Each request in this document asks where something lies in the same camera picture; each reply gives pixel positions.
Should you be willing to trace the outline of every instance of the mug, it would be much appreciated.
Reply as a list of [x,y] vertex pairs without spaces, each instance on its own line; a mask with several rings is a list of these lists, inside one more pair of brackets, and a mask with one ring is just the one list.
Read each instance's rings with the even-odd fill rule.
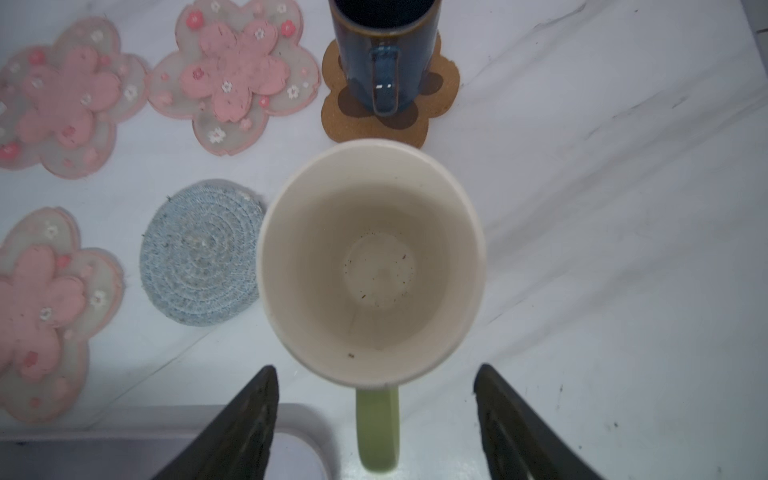
[[357,389],[362,464],[394,468],[397,386],[456,349],[482,298],[485,241],[467,194],[408,145],[336,145],[267,211],[257,265],[283,345],[309,370]]
[[329,0],[349,90],[387,117],[405,110],[429,73],[441,0]]

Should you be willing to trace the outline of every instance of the flower-shaped cork coaster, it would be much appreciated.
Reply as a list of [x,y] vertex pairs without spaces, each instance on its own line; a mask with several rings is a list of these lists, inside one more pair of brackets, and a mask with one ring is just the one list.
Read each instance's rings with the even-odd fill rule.
[[112,318],[122,271],[103,250],[80,249],[74,220],[43,208],[0,247],[0,406],[23,422],[68,409],[88,371],[88,339]]
[[320,112],[323,128],[331,140],[386,138],[421,148],[427,138],[429,119],[448,111],[458,93],[458,68],[440,55],[440,44],[438,35],[422,93],[404,111],[391,117],[376,117],[353,97],[346,86],[339,46],[336,40],[332,41],[323,56],[323,79],[331,93]]
[[168,197],[144,234],[139,269],[150,301],[184,325],[230,319],[259,298],[256,243],[264,213],[223,180]]
[[117,124],[144,106],[146,73],[138,57],[120,53],[104,18],[76,22],[53,46],[20,51],[0,70],[0,167],[94,173],[112,152]]
[[239,153],[270,115],[288,115],[317,95],[317,63],[299,46],[302,17],[293,0],[197,0],[176,22],[179,51],[148,77],[150,103],[191,118],[195,137],[216,155]]

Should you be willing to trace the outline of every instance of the cherry blossom coaster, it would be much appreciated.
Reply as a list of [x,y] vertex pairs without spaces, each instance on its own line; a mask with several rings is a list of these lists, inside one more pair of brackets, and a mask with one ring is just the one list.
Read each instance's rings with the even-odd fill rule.
[[191,118],[200,144],[234,155],[259,139],[270,115],[288,115],[317,95],[317,63],[299,46],[293,0],[197,0],[176,22],[179,51],[148,78],[152,106]]
[[123,296],[112,257],[80,249],[63,210],[19,222],[0,247],[0,406],[23,422],[68,409],[88,371],[88,339]]
[[104,18],[76,22],[52,47],[20,51],[0,70],[0,167],[94,173],[112,152],[117,123],[144,106],[145,75]]

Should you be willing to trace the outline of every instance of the white marble countertop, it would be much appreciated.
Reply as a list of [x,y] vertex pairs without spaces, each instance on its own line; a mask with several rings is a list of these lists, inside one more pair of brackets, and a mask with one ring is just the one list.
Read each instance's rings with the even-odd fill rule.
[[[173,51],[174,0],[0,2],[0,59],[106,15],[125,52]],[[302,45],[333,38],[323,0],[299,0]],[[468,338],[401,388],[402,451],[387,478],[487,478],[472,380],[494,365],[606,478],[764,478],[768,471],[768,81],[738,0],[445,2],[453,108],[423,150],[464,185],[488,240],[488,285]],[[267,203],[333,142],[328,93],[270,119],[235,157],[214,157],[189,121],[147,106],[84,180],[0,171],[0,232],[43,206],[74,214],[84,247],[111,251],[125,297],[91,340],[73,409],[6,436],[99,431],[108,419],[227,403],[261,368],[283,402],[332,428],[338,478],[364,478],[354,395],[279,344],[260,303],[220,326],[181,326],[141,289],[141,234],[166,196],[226,178]]]

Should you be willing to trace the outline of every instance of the mug rim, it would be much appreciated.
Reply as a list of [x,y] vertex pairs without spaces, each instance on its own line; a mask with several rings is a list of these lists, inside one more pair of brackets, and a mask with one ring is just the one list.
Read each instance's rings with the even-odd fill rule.
[[422,24],[437,14],[437,11],[440,9],[440,5],[442,4],[442,0],[435,0],[432,3],[432,6],[429,7],[429,9],[424,13],[424,15],[418,17],[413,22],[394,28],[366,27],[365,25],[361,25],[353,21],[348,16],[344,15],[344,13],[339,10],[339,6],[336,5],[336,0],[328,0],[328,3],[330,3],[331,15],[338,22],[344,24],[345,27],[351,31],[354,31],[356,34],[364,35],[366,37],[391,38],[410,33],[411,31],[414,31],[418,27],[422,26]]
[[275,332],[277,338],[280,340],[280,343],[283,344],[283,346],[288,350],[288,352],[291,354],[291,356],[294,359],[296,359],[299,363],[301,363],[304,367],[306,367],[310,372],[313,372],[316,375],[326,380],[329,380],[330,382],[334,382],[338,385],[352,387],[355,389],[373,390],[373,389],[389,389],[398,385],[402,385],[404,383],[417,379],[420,376],[425,375],[426,373],[431,372],[434,368],[436,368],[438,365],[443,363],[451,354],[453,354],[454,351],[456,351],[458,346],[467,336],[469,329],[475,323],[475,319],[477,318],[477,314],[480,310],[480,303],[482,301],[483,293],[485,291],[485,281],[486,281],[485,235],[483,233],[482,224],[480,222],[478,214],[475,211],[475,208],[472,205],[472,202],[469,200],[469,195],[467,195],[467,193],[465,192],[461,184],[458,182],[458,180],[456,180],[453,177],[453,175],[451,175],[450,172],[448,172],[448,170],[445,167],[443,167],[437,160],[423,153],[419,149],[411,147],[410,145],[406,145],[406,144],[403,144],[397,141],[391,141],[391,140],[366,138],[361,140],[343,142],[341,144],[338,144],[334,147],[331,147],[325,150],[320,155],[314,157],[311,161],[304,164],[293,175],[291,175],[288,181],[286,181],[286,183],[283,185],[280,192],[277,194],[277,197],[275,198],[275,200],[267,208],[266,216],[264,217],[264,221],[261,226],[261,231],[260,231],[261,233],[259,235],[259,240],[257,244],[257,282],[260,286],[264,285],[263,262],[261,261],[261,259],[263,258],[263,251],[264,251],[264,241],[263,241],[265,237],[264,233],[267,232],[269,225],[272,221],[272,212],[275,211],[274,207],[280,202],[280,200],[283,198],[283,195],[290,189],[290,187],[296,182],[296,180],[299,177],[304,175],[304,173],[307,172],[311,167],[315,166],[316,164],[325,160],[326,158],[332,157],[333,155],[337,154],[340,151],[351,150],[358,147],[371,147],[371,146],[395,148],[401,151],[406,151],[407,153],[411,154],[411,156],[414,157],[415,159],[428,164],[433,170],[436,171],[437,174],[439,174],[443,179],[449,182],[451,188],[454,190],[459,200],[462,202],[462,205],[465,207],[467,211],[469,222],[472,225],[472,232],[475,236],[475,242],[476,242],[475,255],[478,261],[478,273],[477,273],[477,277],[473,279],[474,280],[473,284],[469,287],[474,290],[474,295],[472,297],[471,302],[467,306],[467,312],[469,313],[468,318],[462,322],[455,336],[450,339],[451,342],[446,343],[445,348],[443,348],[442,351],[440,351],[439,354],[436,355],[434,359],[426,363],[423,367],[420,367],[417,370],[414,370],[412,372],[406,372],[403,375],[395,375],[388,382],[367,383],[366,380],[364,379],[360,379],[359,381],[355,381],[355,382],[347,381],[345,379],[336,378],[328,372],[321,371],[315,368],[313,365],[311,365],[310,362],[306,361],[304,356],[301,353],[297,352],[290,345],[290,340],[287,338],[285,332],[283,331],[282,326],[280,325],[280,322],[274,318],[273,311],[270,308],[270,300],[264,288],[260,288],[260,296],[263,303],[264,313],[266,314],[266,317],[269,320],[270,325],[272,326],[272,330]]

